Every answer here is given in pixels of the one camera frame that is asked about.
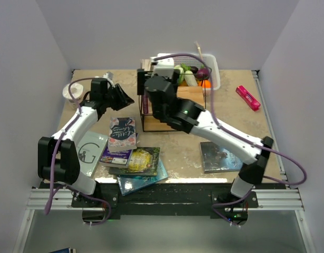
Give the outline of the Little Women book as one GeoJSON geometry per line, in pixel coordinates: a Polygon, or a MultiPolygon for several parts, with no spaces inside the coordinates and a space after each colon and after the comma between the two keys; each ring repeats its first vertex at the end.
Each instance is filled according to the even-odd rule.
{"type": "Polygon", "coordinates": [[[133,117],[110,118],[107,147],[110,152],[136,149],[136,121],[133,117]]]}

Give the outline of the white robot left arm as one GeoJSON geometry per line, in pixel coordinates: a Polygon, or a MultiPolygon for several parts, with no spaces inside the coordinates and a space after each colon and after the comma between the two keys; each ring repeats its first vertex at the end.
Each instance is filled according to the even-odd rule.
{"type": "Polygon", "coordinates": [[[91,207],[102,202],[102,194],[96,190],[96,181],[80,169],[76,150],[85,133],[103,116],[108,108],[123,109],[134,101],[119,84],[114,84],[110,73],[91,77],[89,98],[77,105],[72,118],[51,137],[38,142],[38,176],[50,182],[50,197],[54,196],[54,184],[62,183],[84,194],[84,201],[91,207]]]}

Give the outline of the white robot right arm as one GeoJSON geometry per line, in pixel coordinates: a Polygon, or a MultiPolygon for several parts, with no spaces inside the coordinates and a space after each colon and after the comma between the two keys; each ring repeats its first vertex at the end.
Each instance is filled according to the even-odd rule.
{"type": "Polygon", "coordinates": [[[262,182],[273,139],[247,135],[219,121],[200,104],[179,98],[176,94],[178,76],[177,71],[173,71],[171,77],[164,77],[138,69],[138,94],[147,95],[155,119],[174,130],[205,138],[235,154],[243,162],[228,193],[229,204],[240,207],[246,202],[246,195],[252,187],[262,182]]]}

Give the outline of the green lettuce toy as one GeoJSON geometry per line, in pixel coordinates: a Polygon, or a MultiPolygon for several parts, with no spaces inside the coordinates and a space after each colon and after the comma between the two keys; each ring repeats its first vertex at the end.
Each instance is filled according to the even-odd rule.
{"type": "Polygon", "coordinates": [[[184,81],[184,68],[181,65],[176,65],[174,69],[179,71],[178,85],[181,86],[182,82],[184,81]]]}

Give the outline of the white radish toy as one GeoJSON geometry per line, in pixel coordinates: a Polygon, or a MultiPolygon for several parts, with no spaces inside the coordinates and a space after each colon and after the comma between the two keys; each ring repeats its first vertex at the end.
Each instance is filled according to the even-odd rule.
{"type": "Polygon", "coordinates": [[[186,81],[187,86],[191,86],[191,87],[198,86],[198,83],[197,83],[192,71],[190,71],[190,70],[185,71],[184,79],[186,81]]]}

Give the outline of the toilet paper roll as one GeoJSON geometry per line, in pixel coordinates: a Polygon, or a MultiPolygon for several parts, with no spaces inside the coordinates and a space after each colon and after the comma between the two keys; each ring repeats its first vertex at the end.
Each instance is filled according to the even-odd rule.
{"type": "Polygon", "coordinates": [[[74,83],[71,85],[70,92],[68,91],[69,84],[67,84],[62,90],[62,96],[65,98],[68,105],[71,106],[73,110],[78,109],[78,104],[83,100],[84,96],[84,86],[80,83],[74,83]]]}

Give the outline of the dark eggplant toy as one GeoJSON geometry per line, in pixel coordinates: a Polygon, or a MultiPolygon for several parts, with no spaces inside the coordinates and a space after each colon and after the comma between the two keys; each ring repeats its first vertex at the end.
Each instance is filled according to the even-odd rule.
{"type": "Polygon", "coordinates": [[[190,71],[193,73],[193,74],[196,74],[198,72],[198,68],[195,67],[195,66],[190,66],[190,71]]]}

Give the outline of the purple onion toy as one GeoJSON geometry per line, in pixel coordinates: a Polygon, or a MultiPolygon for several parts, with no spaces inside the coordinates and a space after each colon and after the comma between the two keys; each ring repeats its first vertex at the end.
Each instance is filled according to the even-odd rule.
{"type": "MultiPolygon", "coordinates": [[[[199,43],[197,41],[195,41],[194,44],[197,47],[200,59],[203,61],[203,55],[202,55],[199,43]]],[[[198,72],[197,72],[197,79],[199,79],[199,80],[207,80],[209,77],[210,77],[210,71],[204,65],[202,65],[200,67],[200,69],[198,70],[198,72]]]]}

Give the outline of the pale Gatsby book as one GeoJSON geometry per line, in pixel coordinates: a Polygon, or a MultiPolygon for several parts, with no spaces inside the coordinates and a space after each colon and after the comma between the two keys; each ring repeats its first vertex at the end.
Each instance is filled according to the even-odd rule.
{"type": "Polygon", "coordinates": [[[80,162],[80,171],[92,177],[106,147],[107,135],[87,131],[77,145],[76,151],[80,162]]]}

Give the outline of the white plastic basket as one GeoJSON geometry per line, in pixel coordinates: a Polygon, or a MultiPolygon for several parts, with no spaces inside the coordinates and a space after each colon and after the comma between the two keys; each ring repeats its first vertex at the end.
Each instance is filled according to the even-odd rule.
{"type": "Polygon", "coordinates": [[[169,56],[174,69],[180,71],[179,86],[200,86],[204,96],[220,88],[220,73],[215,57],[211,54],[159,53],[156,57],[169,56]]]}

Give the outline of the green yellow fantasy book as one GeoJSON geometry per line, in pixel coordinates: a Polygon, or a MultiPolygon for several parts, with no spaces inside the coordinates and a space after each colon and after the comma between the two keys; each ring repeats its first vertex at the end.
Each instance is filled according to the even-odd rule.
{"type": "Polygon", "coordinates": [[[159,147],[139,147],[133,151],[127,168],[110,167],[108,172],[116,176],[156,176],[159,157],[159,147]]]}

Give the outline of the blue book at bottom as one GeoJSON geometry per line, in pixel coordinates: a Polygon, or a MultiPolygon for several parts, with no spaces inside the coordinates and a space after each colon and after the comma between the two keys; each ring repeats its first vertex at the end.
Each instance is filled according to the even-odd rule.
{"type": "Polygon", "coordinates": [[[167,178],[168,174],[164,164],[159,160],[156,176],[118,176],[117,181],[121,194],[126,196],[167,178]]]}

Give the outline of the pink rectangular box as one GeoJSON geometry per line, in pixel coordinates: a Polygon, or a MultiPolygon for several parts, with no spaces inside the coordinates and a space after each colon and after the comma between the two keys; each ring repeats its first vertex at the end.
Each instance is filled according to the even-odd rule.
{"type": "Polygon", "coordinates": [[[260,102],[244,86],[238,86],[235,91],[253,111],[260,109],[260,102]]]}

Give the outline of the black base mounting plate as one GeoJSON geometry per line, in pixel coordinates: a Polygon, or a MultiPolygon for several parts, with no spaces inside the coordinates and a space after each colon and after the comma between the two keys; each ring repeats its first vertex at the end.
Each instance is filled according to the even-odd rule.
{"type": "Polygon", "coordinates": [[[95,196],[71,192],[71,198],[71,207],[82,208],[82,219],[90,226],[122,216],[206,216],[242,225],[248,209],[259,206],[253,191],[237,198],[229,185],[210,183],[156,183],[126,196],[118,185],[102,183],[95,196]]]}

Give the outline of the aluminium frame rail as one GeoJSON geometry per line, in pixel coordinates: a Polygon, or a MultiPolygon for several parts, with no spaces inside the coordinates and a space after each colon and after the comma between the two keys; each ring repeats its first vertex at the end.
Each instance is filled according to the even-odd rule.
{"type": "Polygon", "coordinates": [[[153,184],[127,196],[116,183],[102,188],[110,219],[82,223],[101,210],[61,190],[54,214],[40,208],[48,188],[33,189],[16,252],[315,252],[298,189],[278,183],[255,186],[234,208],[219,205],[230,188],[217,179],[153,184]]]}

